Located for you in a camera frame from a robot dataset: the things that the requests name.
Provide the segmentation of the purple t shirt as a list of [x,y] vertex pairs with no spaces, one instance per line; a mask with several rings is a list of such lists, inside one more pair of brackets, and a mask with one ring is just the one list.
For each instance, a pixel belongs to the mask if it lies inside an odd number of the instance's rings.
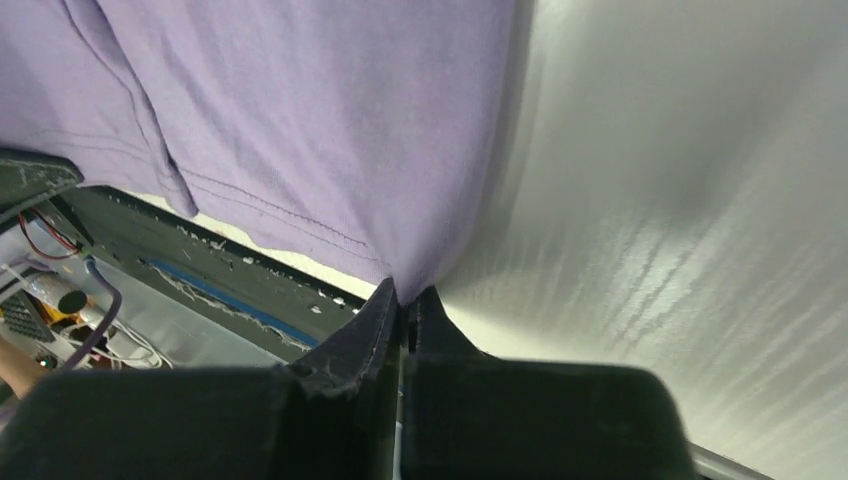
[[1,142],[410,301],[477,217],[512,1],[5,1]]

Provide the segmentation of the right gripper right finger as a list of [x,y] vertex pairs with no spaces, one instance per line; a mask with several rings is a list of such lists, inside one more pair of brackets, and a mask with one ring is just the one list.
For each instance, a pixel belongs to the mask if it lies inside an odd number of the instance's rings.
[[476,347],[434,288],[410,306],[405,479],[693,479],[676,404],[634,367],[506,360]]

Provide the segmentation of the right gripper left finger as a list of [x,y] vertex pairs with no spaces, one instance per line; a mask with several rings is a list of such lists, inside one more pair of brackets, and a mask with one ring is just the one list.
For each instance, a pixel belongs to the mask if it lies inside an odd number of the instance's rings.
[[5,479],[389,479],[399,321],[382,281],[288,365],[54,373],[1,436]]

